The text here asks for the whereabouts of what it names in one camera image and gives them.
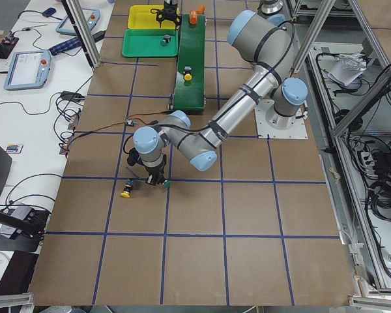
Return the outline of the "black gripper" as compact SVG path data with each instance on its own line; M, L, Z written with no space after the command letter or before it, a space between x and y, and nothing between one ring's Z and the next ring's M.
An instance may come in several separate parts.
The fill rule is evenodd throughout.
M148 173L148 178L146 179L146 183L148 185L156 186L156 185L165 185L166 178L164 176L164 165L159 165L155 167L146 166L145 169Z
M160 27L164 20L175 22L176 29L179 29L182 24L181 15L177 12L178 1L177 0L164 0L162 9L156 11L156 21Z

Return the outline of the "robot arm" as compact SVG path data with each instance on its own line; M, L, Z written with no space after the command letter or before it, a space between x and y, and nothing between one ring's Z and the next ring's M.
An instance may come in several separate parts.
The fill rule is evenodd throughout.
M283 7L282 1L260 1L257 8L258 13L264 15L271 15L279 12ZM159 26L162 26L163 21L171 21L175 24L177 29L181 25L182 17L178 13L178 1L164 1L163 7L152 8L150 13L155 15Z
M203 128L191 129L190 119L180 110L159 123L138 128L132 136L134 146L128 152L127 164L143 166L148 185L168 187L164 176L167 158L162 151L166 146L174 146L198 171L206 171L216 162L216 149L267 95L278 95L280 102L294 108L303 104L308 92L305 85L300 86L299 93L286 90L294 61L293 39L280 25L252 10L239 13L227 41L253 65L252 75Z

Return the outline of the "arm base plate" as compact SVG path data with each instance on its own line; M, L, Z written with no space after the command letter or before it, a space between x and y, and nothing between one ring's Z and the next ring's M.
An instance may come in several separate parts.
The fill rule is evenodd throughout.
M274 101L266 99L255 107L254 113L257 136L260 139L308 139L301 108L292 117L282 117L274 111Z

